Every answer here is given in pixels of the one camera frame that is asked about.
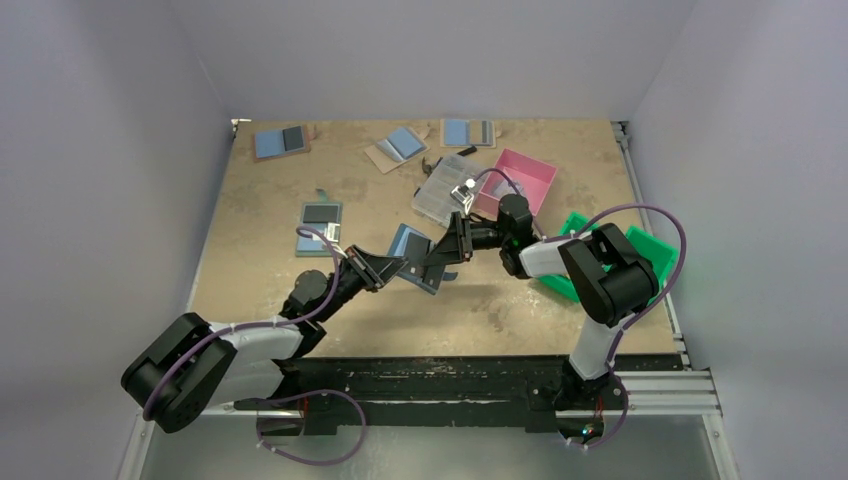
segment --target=white tag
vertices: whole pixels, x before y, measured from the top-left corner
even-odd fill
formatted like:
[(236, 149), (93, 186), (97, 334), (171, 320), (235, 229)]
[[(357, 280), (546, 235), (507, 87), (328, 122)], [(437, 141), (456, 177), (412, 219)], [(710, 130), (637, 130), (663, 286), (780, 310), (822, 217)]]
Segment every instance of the white tag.
[(328, 223), (327, 229), (324, 232), (324, 235), (327, 237), (327, 240), (333, 243), (339, 243), (339, 227), (341, 227), (338, 223)]

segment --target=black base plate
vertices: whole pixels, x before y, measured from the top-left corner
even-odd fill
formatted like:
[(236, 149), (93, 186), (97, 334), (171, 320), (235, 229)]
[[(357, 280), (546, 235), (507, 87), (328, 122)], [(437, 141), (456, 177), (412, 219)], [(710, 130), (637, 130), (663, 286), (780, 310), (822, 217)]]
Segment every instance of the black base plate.
[[(300, 358), (279, 361), (286, 379), (272, 398), (318, 389), (348, 393), (371, 426), (521, 427), (529, 433), (560, 429), (553, 392), (567, 355), (469, 357)], [(682, 371), (679, 355), (618, 355), (617, 371)], [(622, 407), (611, 382), (601, 393), (606, 409)], [(575, 405), (594, 410), (594, 403)], [(270, 409), (251, 401), (243, 410)], [(292, 403), (283, 407), (295, 409)], [(359, 425), (356, 410), (335, 396), (313, 396), (307, 435), (332, 435)]]

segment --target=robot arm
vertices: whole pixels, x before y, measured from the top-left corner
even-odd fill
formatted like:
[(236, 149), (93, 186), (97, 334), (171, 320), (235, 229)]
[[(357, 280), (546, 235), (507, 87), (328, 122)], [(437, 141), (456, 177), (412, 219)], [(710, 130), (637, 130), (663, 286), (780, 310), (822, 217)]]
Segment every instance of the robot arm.
[[(504, 269), (516, 278), (571, 277), (588, 318), (575, 351), (562, 367), (561, 386), (551, 392), (551, 404), (563, 410), (591, 398), (608, 382), (608, 353), (614, 353), (619, 323), (644, 309), (657, 294), (650, 264), (612, 224), (584, 238), (543, 242), (533, 232), (527, 200), (506, 195), (494, 221), (454, 212), (444, 237), (422, 266), (467, 262), (474, 250), (494, 248), (500, 249)], [(284, 377), (271, 359), (299, 358), (311, 352), (326, 335), (324, 321), (360, 291), (380, 290), (407, 264), (404, 258), (372, 255), (355, 245), (344, 253), (338, 273), (327, 276), (309, 270), (300, 274), (268, 327), (235, 331), (232, 326), (207, 323), (195, 313), (181, 316), (127, 368), (121, 386), (145, 405), (182, 356), (204, 337), (227, 330), (166, 380), (150, 418), (170, 433), (191, 423), (207, 405), (270, 397)], [(325, 301), (326, 306), (309, 320), (277, 326), (315, 311)]]
[[(144, 406), (178, 359), (210, 334), (230, 330), (166, 379), (150, 419), (166, 433), (172, 433), (194, 421), (207, 405), (267, 398), (283, 379), (271, 359), (298, 358), (312, 351), (326, 335), (321, 323), (362, 290), (376, 292), (383, 288), (406, 263), (402, 257), (372, 255), (356, 245), (348, 247), (339, 265), (335, 288), (335, 272), (329, 276), (317, 270), (301, 273), (282, 311), (265, 322), (269, 326), (263, 328), (232, 331), (231, 325), (208, 323), (196, 313), (186, 313), (126, 369), (121, 386)], [(314, 311), (328, 297), (329, 303), (309, 320), (283, 323)]]
[(651, 263), (611, 223), (581, 238), (541, 241), (533, 233), (527, 199), (511, 194), (502, 197), (496, 221), (473, 223), (454, 212), (424, 265), (469, 261), (474, 249), (486, 248), (500, 248), (504, 269), (516, 278), (569, 276), (587, 318), (552, 400), (564, 410), (592, 398), (609, 381), (622, 320), (659, 293)]

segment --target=floor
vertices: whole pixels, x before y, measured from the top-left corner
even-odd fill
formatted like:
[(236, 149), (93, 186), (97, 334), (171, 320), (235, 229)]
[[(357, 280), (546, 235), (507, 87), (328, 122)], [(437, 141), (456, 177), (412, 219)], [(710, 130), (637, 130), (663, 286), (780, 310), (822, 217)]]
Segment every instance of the floor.
[[(400, 223), (433, 239), (444, 228), (411, 207), (426, 179), (420, 160), (382, 174), (363, 153), (398, 126), (430, 129), (428, 162), (455, 152), (439, 146), (439, 121), (332, 121), (310, 123), (317, 133), (309, 153), (254, 161), (253, 134), (296, 122), (242, 123), (235, 139), (215, 217), (195, 284), (192, 310), (208, 321), (245, 322), (277, 313), (304, 270), (329, 273), (328, 258), (294, 256), (303, 202), (343, 202), (343, 247), (356, 244), (385, 254)], [(556, 233), (569, 213), (591, 216), (633, 201), (633, 190), (607, 120), (502, 120), (498, 148), (471, 159), (491, 166), (503, 148), (558, 167), (538, 220)], [(610, 217), (622, 230), (640, 225), (635, 210)], [(580, 334), (579, 304), (538, 281), (516, 280), (496, 251), (475, 252), (456, 266), (454, 282), (431, 296), (395, 279), (376, 294), (361, 293), (324, 324), (327, 337), (311, 355), (506, 355), (568, 353)], [(635, 325), (620, 353), (675, 352), (668, 313), (658, 307)]]

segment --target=white enclosure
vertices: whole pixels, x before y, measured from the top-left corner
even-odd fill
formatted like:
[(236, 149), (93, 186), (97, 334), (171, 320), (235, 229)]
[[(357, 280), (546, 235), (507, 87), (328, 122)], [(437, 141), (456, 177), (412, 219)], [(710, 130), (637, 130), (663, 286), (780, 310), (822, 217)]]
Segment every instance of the white enclosure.
[[(743, 478), (848, 470), (848, 3), (4, 0), (0, 470), (114, 478), (231, 118), (629, 121)], [(652, 218), (660, 236), (675, 233)]]

